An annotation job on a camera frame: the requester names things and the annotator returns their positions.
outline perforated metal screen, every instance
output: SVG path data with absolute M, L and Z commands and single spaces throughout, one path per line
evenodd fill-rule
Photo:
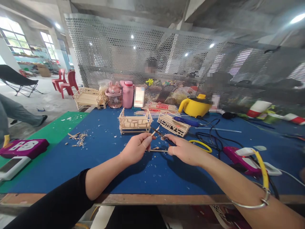
M 293 78 L 305 60 L 303 50 L 281 48 L 264 54 L 276 47 L 92 15 L 65 17 L 85 87 L 98 89 L 101 79 L 130 80 L 147 85 L 150 101 L 178 105 L 187 95 L 217 92 L 224 105 L 247 105 L 256 99 L 285 105 L 285 100 L 270 98 L 274 91 L 268 88 L 280 85 L 289 91 L 302 84 L 299 79 L 282 80 Z M 148 79 L 153 79 L 150 86 Z

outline gray pants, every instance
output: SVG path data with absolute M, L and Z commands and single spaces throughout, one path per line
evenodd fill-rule
M 4 141 L 4 135 L 9 134 L 7 117 L 26 122 L 36 127 L 42 122 L 42 115 L 33 115 L 20 103 L 17 103 L 0 94 L 0 147 Z

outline paper cup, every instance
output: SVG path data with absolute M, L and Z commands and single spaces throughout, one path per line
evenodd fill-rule
M 256 101 L 255 104 L 252 105 L 250 110 L 256 111 L 256 112 L 264 112 L 267 110 L 272 103 L 266 102 L 266 101 Z
M 299 117 L 295 114 L 287 114 L 284 116 L 284 120 L 286 121 L 290 121 L 293 122 L 295 124 L 299 124 L 299 125 L 304 125 L 305 124 L 305 119 L 302 117 Z
M 253 111 L 253 110 L 250 109 L 247 113 L 247 116 L 250 117 L 250 118 L 256 118 L 260 114 L 261 114 L 261 112 Z

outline person's left hand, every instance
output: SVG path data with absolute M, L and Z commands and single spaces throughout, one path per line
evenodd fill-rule
M 146 150 L 148 152 L 150 151 L 150 143 L 152 142 L 152 139 L 156 139 L 155 136 L 151 137 L 151 135 L 151 133 L 141 133 L 133 136 L 120 153 L 123 160 L 129 165 L 140 161 L 144 152 Z

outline table edge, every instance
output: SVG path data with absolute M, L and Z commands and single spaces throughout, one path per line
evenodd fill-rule
M 3 206 L 31 206 L 46 194 L 8 193 L 0 202 Z M 305 195 L 280 195 L 284 204 L 305 204 Z M 103 205 L 219 205 L 232 204 L 226 195 L 150 195 L 102 194 L 95 206 Z

